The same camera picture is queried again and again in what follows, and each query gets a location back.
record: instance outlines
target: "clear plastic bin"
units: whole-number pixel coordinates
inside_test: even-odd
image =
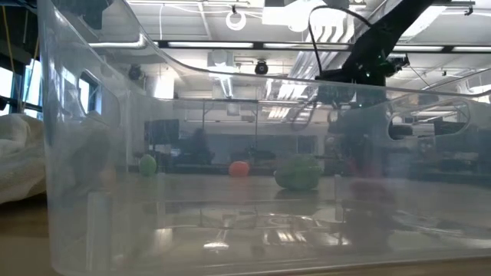
[[[491,254],[489,103],[189,67],[158,49],[121,0],[39,0],[38,15],[61,274],[301,274]],[[234,97],[190,100],[182,85],[181,98],[158,99],[130,79],[135,64],[228,85]],[[90,112],[82,78],[94,87]],[[335,110],[272,100],[292,87],[388,101]],[[144,154],[156,157],[155,176],[138,173]],[[286,167],[293,187],[280,187],[285,163],[306,156]],[[229,176],[240,160],[249,175]],[[305,173],[313,167],[319,177]],[[305,179],[317,187],[303,189]]]

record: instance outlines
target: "green ball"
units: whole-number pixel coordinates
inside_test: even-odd
[[[318,186],[321,174],[322,169],[313,156],[297,155],[276,170],[275,180],[282,188],[306,191]]]
[[[153,176],[157,170],[157,161],[152,156],[145,154],[140,159],[139,167],[142,176]]]

